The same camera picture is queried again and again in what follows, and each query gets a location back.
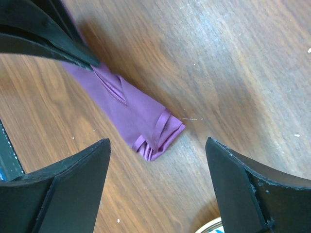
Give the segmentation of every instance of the folded purple cloth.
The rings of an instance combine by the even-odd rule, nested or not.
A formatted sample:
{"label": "folded purple cloth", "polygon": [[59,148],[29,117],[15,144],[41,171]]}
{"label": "folded purple cloth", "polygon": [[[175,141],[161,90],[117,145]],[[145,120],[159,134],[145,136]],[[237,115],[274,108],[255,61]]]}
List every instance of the folded purple cloth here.
{"label": "folded purple cloth", "polygon": [[104,63],[93,67],[93,71],[69,63],[63,66],[108,115],[125,142],[145,160],[158,158],[184,130],[185,125],[162,104],[120,75],[112,74]]}

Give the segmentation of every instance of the black plastic piece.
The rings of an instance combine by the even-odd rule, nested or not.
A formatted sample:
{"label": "black plastic piece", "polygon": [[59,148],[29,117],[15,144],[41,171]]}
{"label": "black plastic piece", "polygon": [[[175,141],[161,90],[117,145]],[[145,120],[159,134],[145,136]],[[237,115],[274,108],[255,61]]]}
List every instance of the black plastic piece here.
{"label": "black plastic piece", "polygon": [[0,181],[11,181],[23,174],[24,169],[0,120]]}
{"label": "black plastic piece", "polygon": [[[100,64],[60,0],[1,0],[0,33],[2,43],[7,40],[9,45],[4,48],[1,44],[0,52],[16,53],[17,45],[20,54],[65,60],[91,70],[90,65]],[[8,35],[15,39],[14,44]]]}
{"label": "black plastic piece", "polygon": [[101,140],[53,165],[0,181],[1,233],[92,233],[110,159]]}
{"label": "black plastic piece", "polygon": [[207,161],[225,233],[311,232],[311,181],[209,138]]}

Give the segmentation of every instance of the wooden table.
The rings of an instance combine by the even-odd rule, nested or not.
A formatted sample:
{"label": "wooden table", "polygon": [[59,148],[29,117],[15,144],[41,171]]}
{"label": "wooden table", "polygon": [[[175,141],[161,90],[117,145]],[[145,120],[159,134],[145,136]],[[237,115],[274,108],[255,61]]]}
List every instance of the wooden table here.
{"label": "wooden table", "polygon": [[59,62],[1,54],[0,117],[27,172],[110,138],[94,232],[192,233],[219,216],[209,136],[311,179],[310,0],[66,2],[112,71],[187,126],[145,162]]}

